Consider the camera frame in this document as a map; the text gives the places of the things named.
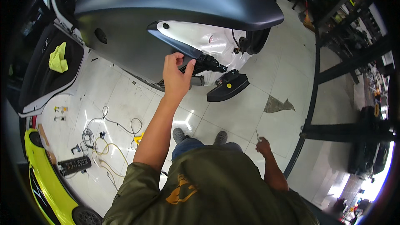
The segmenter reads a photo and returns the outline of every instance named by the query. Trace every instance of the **open car door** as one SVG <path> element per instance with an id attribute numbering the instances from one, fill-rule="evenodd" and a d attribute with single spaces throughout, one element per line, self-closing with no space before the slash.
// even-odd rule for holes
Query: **open car door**
<path id="1" fill-rule="evenodd" d="M 73 94 L 79 68 L 88 57 L 88 48 L 62 27 L 49 2 L 33 3 L 13 44 L 7 98 L 20 117 L 41 114 L 46 103 L 59 93 Z M 59 73 L 48 64 L 50 53 L 63 42 L 66 42 L 64 58 L 68 70 Z"/>

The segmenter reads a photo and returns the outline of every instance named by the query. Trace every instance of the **lime green car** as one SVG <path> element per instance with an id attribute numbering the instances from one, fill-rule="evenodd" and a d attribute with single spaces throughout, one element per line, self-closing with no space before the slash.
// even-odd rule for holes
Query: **lime green car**
<path id="1" fill-rule="evenodd" d="M 98 225 L 102 217 L 82 205 L 63 182 L 43 148 L 39 132 L 25 132 L 25 150 L 29 162 L 29 179 L 33 197 L 49 224 Z"/>

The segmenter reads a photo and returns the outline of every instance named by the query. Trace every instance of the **person's right hand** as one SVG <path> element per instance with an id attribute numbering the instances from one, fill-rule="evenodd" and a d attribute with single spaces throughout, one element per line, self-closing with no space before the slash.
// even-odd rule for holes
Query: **person's right hand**
<path id="1" fill-rule="evenodd" d="M 264 157 L 271 153 L 271 146 L 267 139 L 261 138 L 261 142 L 256 145 L 257 152 L 260 152 Z"/>
<path id="2" fill-rule="evenodd" d="M 163 79 L 165 86 L 164 97 L 168 102 L 179 105 L 190 87 L 190 79 L 194 70 L 195 59 L 186 65 L 185 73 L 179 71 L 178 66 L 183 63 L 183 54 L 175 52 L 165 57 Z"/>

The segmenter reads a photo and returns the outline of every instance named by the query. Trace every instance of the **shoe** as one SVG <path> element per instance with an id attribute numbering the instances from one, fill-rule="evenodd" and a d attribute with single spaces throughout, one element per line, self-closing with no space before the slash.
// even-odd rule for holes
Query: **shoe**
<path id="1" fill-rule="evenodd" d="M 181 128 L 175 128 L 172 136 L 176 144 L 182 142 L 186 137 L 188 137 L 185 136 L 185 133 L 183 133 L 183 130 Z"/>
<path id="2" fill-rule="evenodd" d="M 227 136 L 228 136 L 228 135 L 227 135 L 226 132 L 220 131 L 220 132 L 217 134 L 217 136 L 215 137 L 215 142 L 214 142 L 214 144 L 218 144 L 218 145 L 225 144 L 226 141 L 227 141 Z"/>

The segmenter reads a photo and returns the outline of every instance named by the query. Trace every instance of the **black plastic panel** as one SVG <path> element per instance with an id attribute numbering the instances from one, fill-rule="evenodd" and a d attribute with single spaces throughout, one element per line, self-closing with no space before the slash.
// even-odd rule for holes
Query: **black plastic panel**
<path id="1" fill-rule="evenodd" d="M 164 57 L 178 50 L 147 31 L 152 23 L 171 20 L 256 31 L 284 19 L 274 0 L 77 0 L 75 17 L 87 46 L 155 83 L 162 79 Z M 107 44 L 95 36 L 97 28 Z"/>

